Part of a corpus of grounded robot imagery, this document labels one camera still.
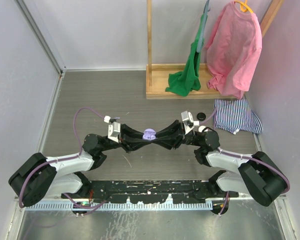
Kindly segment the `white earbud charging case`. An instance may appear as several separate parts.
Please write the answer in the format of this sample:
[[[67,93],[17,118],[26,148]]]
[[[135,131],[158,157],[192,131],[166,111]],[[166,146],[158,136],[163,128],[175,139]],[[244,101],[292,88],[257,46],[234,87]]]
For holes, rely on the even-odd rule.
[[[201,126],[198,127],[198,131],[199,131],[200,133],[205,132],[205,131],[207,131],[207,127],[204,126],[204,125],[201,125]]]

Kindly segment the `black round earbud case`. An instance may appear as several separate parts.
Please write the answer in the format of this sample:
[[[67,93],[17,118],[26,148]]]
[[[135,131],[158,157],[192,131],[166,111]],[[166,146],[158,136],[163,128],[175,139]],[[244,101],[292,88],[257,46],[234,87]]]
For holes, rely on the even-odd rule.
[[[199,112],[199,113],[196,115],[196,118],[197,118],[198,121],[204,121],[204,120],[207,118],[207,116],[206,116],[205,113]]]

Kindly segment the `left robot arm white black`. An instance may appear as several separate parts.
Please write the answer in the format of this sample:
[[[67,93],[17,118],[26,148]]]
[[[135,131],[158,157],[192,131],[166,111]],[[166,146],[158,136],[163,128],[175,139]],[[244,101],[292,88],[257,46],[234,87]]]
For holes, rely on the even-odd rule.
[[[85,198],[90,193],[90,181],[82,173],[100,167],[106,160],[104,151],[122,148],[133,152],[156,138],[151,128],[139,132],[113,122],[108,125],[106,136],[88,134],[78,153],[58,157],[34,153],[9,178],[8,184],[18,196],[21,208],[31,207],[48,196],[75,194]]]

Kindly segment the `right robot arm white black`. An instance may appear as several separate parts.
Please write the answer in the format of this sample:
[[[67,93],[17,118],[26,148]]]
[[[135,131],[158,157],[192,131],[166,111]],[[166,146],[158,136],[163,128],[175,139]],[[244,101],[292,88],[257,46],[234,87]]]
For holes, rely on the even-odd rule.
[[[221,149],[218,133],[197,121],[177,120],[159,132],[145,133],[144,138],[169,150],[182,144],[197,146],[194,154],[199,164],[221,169],[210,178],[209,191],[215,197],[225,192],[248,194],[267,207],[290,190],[288,178],[266,153],[239,154]]]

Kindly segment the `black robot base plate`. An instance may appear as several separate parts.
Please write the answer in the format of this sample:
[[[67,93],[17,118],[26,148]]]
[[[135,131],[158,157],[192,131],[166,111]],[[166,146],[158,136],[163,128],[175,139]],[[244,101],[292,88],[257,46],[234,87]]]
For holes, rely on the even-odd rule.
[[[113,204],[163,204],[172,197],[173,204],[205,203],[208,198],[225,198],[226,192],[213,191],[210,183],[203,180],[93,180],[85,195],[70,193],[72,199],[88,198],[96,203],[108,201]]]

